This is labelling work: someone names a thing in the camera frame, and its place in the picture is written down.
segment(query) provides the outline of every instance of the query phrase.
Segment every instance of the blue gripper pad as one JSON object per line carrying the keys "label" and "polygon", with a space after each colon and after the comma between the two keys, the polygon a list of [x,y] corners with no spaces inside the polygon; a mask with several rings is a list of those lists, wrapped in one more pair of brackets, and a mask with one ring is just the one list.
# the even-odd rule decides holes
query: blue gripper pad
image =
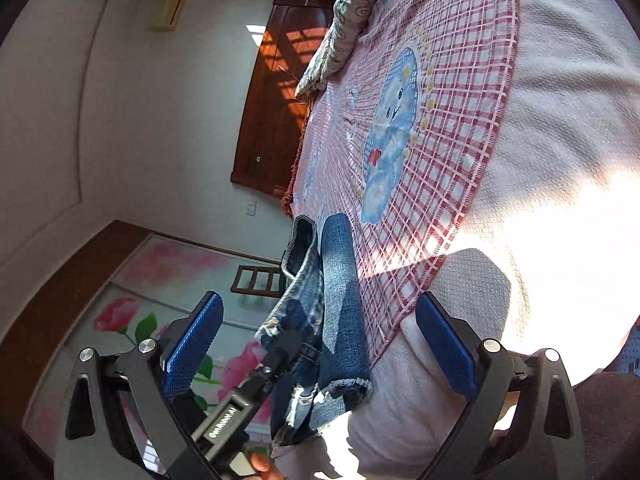
{"label": "blue gripper pad", "polygon": [[184,335],[179,341],[171,342],[170,354],[164,359],[161,393],[168,402],[173,402],[175,396],[189,389],[200,362],[222,325],[223,314],[222,298],[209,291],[188,318],[174,321],[187,323],[178,324],[182,325],[180,333]]}
{"label": "blue gripper pad", "polygon": [[446,316],[449,317],[438,309],[427,294],[418,297],[415,305],[415,321],[418,328],[436,357],[451,389],[464,396],[467,402],[473,402],[478,394],[475,363]]}

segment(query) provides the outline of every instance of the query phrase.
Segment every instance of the checkered blanket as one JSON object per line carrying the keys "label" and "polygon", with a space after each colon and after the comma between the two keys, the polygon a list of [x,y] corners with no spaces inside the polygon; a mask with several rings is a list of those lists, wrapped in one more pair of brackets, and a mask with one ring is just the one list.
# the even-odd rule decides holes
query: checkered blanket
{"label": "checkered blanket", "polygon": [[518,0],[378,0],[316,102],[292,212],[353,230],[372,363],[443,262],[497,138]]}

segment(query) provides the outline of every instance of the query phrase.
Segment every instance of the silver bolt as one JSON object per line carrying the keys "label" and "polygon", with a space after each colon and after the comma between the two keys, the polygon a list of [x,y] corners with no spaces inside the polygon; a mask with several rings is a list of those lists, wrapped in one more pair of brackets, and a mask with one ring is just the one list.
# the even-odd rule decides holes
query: silver bolt
{"label": "silver bolt", "polygon": [[556,362],[560,358],[560,354],[556,352],[553,348],[547,348],[545,350],[545,357],[550,361]]}
{"label": "silver bolt", "polygon": [[94,356],[94,349],[93,348],[85,348],[84,350],[82,350],[80,352],[80,360],[82,362],[88,361],[93,356]]}
{"label": "silver bolt", "polygon": [[492,354],[500,351],[500,343],[495,339],[487,339],[482,345],[487,352],[491,352]]}
{"label": "silver bolt", "polygon": [[145,339],[138,345],[138,350],[143,354],[151,352],[156,347],[156,342],[153,339]]}

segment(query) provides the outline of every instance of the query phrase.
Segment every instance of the jeans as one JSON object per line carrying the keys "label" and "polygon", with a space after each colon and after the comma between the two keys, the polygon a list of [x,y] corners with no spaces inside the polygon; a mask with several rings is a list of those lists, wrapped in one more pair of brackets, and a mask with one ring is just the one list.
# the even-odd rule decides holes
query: jeans
{"label": "jeans", "polygon": [[318,253],[316,225],[294,220],[282,260],[287,290],[256,339],[265,349],[281,330],[302,333],[304,348],[271,396],[271,433],[281,446],[297,444],[370,392],[369,363],[351,227],[346,215],[324,223]]}

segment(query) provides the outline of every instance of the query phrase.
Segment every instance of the white blanket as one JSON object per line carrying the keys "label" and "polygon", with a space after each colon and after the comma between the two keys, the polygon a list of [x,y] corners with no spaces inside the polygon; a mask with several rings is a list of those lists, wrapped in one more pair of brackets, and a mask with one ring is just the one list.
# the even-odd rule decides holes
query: white blanket
{"label": "white blanket", "polygon": [[[640,42],[614,0],[520,0],[495,151],[431,290],[510,350],[556,348],[572,383],[605,367],[640,314]],[[292,480],[416,478],[463,407],[414,316],[374,394],[276,464]]]}

